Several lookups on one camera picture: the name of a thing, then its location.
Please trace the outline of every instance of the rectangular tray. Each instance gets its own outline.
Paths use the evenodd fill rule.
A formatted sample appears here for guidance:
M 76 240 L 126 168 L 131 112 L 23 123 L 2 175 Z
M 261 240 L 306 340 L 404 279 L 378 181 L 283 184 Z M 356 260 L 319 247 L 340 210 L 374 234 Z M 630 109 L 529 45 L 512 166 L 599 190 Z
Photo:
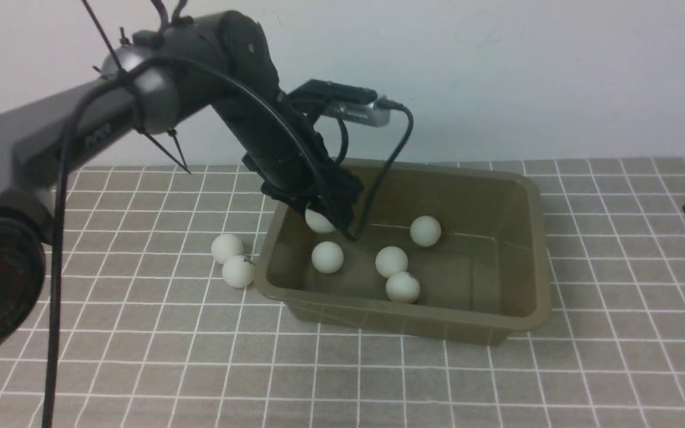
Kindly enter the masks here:
M 345 167 L 368 192 L 382 162 L 349 160 Z M 432 247 L 419 247 L 410 238 L 411 222 L 424 215 L 435 217 L 443 229 Z M 321 241 L 339 244 L 345 254 L 342 268 L 331 275 L 310 262 Z M 408 271 L 421 285 L 415 304 L 388 300 L 386 279 L 375 269 L 377 252 L 386 246 L 407 253 Z M 395 163 L 359 242 L 338 231 L 318 235 L 280 204 L 256 264 L 255 284 L 302 320 L 500 344 L 514 331 L 543 325 L 551 314 L 541 195 L 519 174 Z

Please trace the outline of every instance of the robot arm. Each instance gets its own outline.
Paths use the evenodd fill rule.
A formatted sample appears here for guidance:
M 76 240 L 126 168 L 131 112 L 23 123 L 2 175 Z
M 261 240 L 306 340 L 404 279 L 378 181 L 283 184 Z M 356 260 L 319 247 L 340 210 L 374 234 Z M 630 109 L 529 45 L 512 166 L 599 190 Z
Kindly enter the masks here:
M 74 106 L 108 79 L 147 60 L 171 59 L 88 105 L 72 140 L 71 171 L 128 132 L 164 133 L 210 105 L 244 146 L 244 163 L 264 179 L 264 193 L 298 212 L 313 203 L 316 210 L 333 215 L 338 228 L 348 227 L 353 219 L 362 184 L 329 157 L 313 130 L 319 114 L 335 112 L 322 109 L 306 116 L 307 111 L 296 109 L 296 101 L 323 95 L 319 82 L 305 85 L 299 92 L 302 99 L 282 92 L 263 30 L 249 17 L 236 11 L 182 17 L 164 32 L 134 34 L 116 54 L 120 73 L 115 59 L 108 58 L 101 79 L 0 114 L 0 343 L 26 319 L 40 295 L 45 276 L 42 243 L 50 243 L 54 228 L 49 189 L 58 176 L 63 133 Z M 215 73 L 249 87 L 285 125 Z M 369 103 L 370 114 L 356 116 L 358 121 L 387 123 L 382 111 L 373 108 L 376 93 L 341 85 L 334 85 L 334 90 L 346 93 L 337 97 L 344 100 L 341 111 L 346 102 Z M 326 206 L 332 205 L 334 212 L 324 212 L 318 203 L 319 179 L 309 162 L 318 165 L 316 174 L 320 171 L 328 192 L 326 201 L 332 200 Z

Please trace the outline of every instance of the white ball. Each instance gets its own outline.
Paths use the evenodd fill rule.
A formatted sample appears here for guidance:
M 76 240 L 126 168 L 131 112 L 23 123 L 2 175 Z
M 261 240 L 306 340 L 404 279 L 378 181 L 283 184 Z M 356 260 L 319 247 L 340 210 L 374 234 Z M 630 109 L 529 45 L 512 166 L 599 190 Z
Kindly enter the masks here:
M 321 273 L 335 273 L 343 266 L 343 249 L 332 241 L 325 241 L 310 253 L 310 262 Z
M 326 217 L 318 214 L 318 212 L 313 211 L 313 209 L 305 209 L 305 222 L 310 228 L 310 230 L 315 231 L 315 233 L 332 233 L 335 231 L 334 225 L 326 219 Z
M 377 253 L 375 266 L 380 275 L 385 278 L 409 268 L 409 258 L 399 247 L 384 247 Z
M 223 265 L 226 260 L 234 256 L 242 254 L 244 247 L 242 241 L 235 235 L 223 234 L 218 236 L 210 246 L 210 252 L 213 254 L 215 261 Z
M 388 279 L 385 292 L 398 303 L 414 303 L 419 298 L 419 281 L 408 272 L 399 272 Z
M 421 216 L 411 223 L 410 233 L 411 240 L 413 240 L 417 246 L 434 246 L 435 242 L 438 242 L 438 239 L 440 239 L 440 223 L 433 217 Z
M 253 282 L 255 275 L 253 268 L 253 262 L 249 258 L 234 256 L 224 263 L 224 267 L 221 269 L 221 276 L 224 277 L 226 284 L 236 289 L 244 289 Z

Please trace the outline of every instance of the black cable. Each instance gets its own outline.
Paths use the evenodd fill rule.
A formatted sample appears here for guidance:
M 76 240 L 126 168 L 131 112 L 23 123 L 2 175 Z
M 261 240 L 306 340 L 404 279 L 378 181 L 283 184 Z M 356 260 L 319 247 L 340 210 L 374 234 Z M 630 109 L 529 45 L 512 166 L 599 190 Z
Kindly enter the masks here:
M 160 16 L 160 28 L 158 28 L 158 33 L 163 34 L 166 29 L 168 29 L 168 11 L 165 9 L 165 5 L 161 0 L 150 0 L 155 10 L 158 11 Z
M 107 47 L 107 51 L 109 51 L 109 54 L 111 54 L 112 60 L 115 62 L 115 65 L 118 67 L 118 71 L 120 73 L 120 71 L 123 70 L 123 67 L 120 65 L 120 59 L 118 59 L 118 55 L 116 54 L 116 52 L 112 50 L 112 45 L 109 43 L 107 34 L 104 32 L 104 30 L 102 30 L 102 25 L 100 24 L 100 21 L 97 19 L 95 11 L 92 10 L 92 6 L 89 5 L 89 2 L 87 0 L 81 1 L 84 3 L 86 11 L 89 12 L 89 16 L 92 17 L 92 21 L 95 23 L 95 27 L 100 29 L 100 36 L 102 36 L 102 41 L 104 41 L 105 46 Z
M 41 426 L 52 426 L 54 414 L 55 388 L 57 383 L 57 360 L 59 353 L 59 320 L 60 320 L 60 294 L 62 291 L 62 232 L 65 227 L 65 197 L 67 193 L 68 174 L 70 173 L 70 159 L 73 144 L 78 132 L 78 123 L 84 115 L 84 111 L 99 97 L 120 89 L 133 82 L 135 78 L 155 65 L 164 65 L 166 60 L 153 58 L 142 62 L 134 70 L 126 71 L 112 80 L 104 81 L 101 85 L 87 92 L 76 104 L 70 117 L 62 129 L 61 152 L 59 160 L 59 172 L 57 178 L 57 190 L 55 197 L 54 232 L 52 233 L 52 285 L 49 296 L 49 345 L 46 353 L 46 382 L 44 386 L 44 407 L 41 418 Z
M 310 105 L 320 105 L 325 106 L 326 108 L 329 107 L 329 103 L 321 100 L 300 99 L 293 100 L 291 103 L 293 105 L 296 103 L 309 103 Z M 345 122 L 343 122 L 343 115 L 340 114 L 339 111 L 332 109 L 332 113 L 334 113 L 335 119 L 337 119 L 337 127 L 340 128 L 340 153 L 338 153 L 337 158 L 335 158 L 335 165 L 340 165 L 345 160 L 345 156 L 348 154 L 348 127 L 345 126 Z
M 408 143 L 409 137 L 411 136 L 411 131 L 414 130 L 414 116 L 413 114 L 411 114 L 411 111 L 406 106 L 391 100 L 380 100 L 377 102 L 377 106 L 379 108 L 396 109 L 397 111 L 403 112 L 406 115 L 409 124 L 407 125 L 406 132 L 403 133 L 403 137 L 400 139 L 398 146 L 396 146 L 396 148 L 392 150 L 392 154 L 389 156 L 388 160 L 386 160 L 384 165 L 382 166 L 380 174 L 377 176 L 377 180 L 373 182 L 372 187 L 369 189 L 369 193 L 366 195 L 364 209 L 361 213 L 361 219 L 359 220 L 359 228 L 356 230 L 356 234 L 350 236 L 346 235 L 347 231 L 342 232 L 343 235 L 346 236 L 346 238 L 351 239 L 353 241 L 358 241 L 359 239 L 361 239 L 361 236 L 364 235 L 366 225 L 369 224 L 369 216 L 370 214 L 372 214 L 372 206 L 373 204 L 375 204 L 375 197 L 377 196 L 377 192 L 378 190 L 380 190 L 380 186 L 382 185 L 382 182 L 384 181 L 386 174 L 392 167 L 392 164 L 395 162 L 395 158 L 398 157 L 400 152 L 403 150 L 403 147 L 405 147 L 406 143 Z
M 174 9 L 174 14 L 171 15 L 171 24 L 176 25 L 181 19 L 181 11 L 187 6 L 187 0 L 179 0 Z

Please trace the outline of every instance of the grid pattern mat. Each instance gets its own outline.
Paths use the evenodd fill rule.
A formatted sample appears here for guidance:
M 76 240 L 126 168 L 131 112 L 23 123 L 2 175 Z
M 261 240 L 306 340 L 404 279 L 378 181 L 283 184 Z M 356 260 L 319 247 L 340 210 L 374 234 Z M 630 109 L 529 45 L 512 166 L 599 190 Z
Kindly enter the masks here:
M 210 244 L 262 246 L 242 168 L 86 168 L 66 220 L 56 426 L 685 427 L 685 159 L 449 163 L 543 193 L 550 321 L 498 347 L 294 319 Z M 0 426 L 38 426 L 47 298 L 0 347 Z

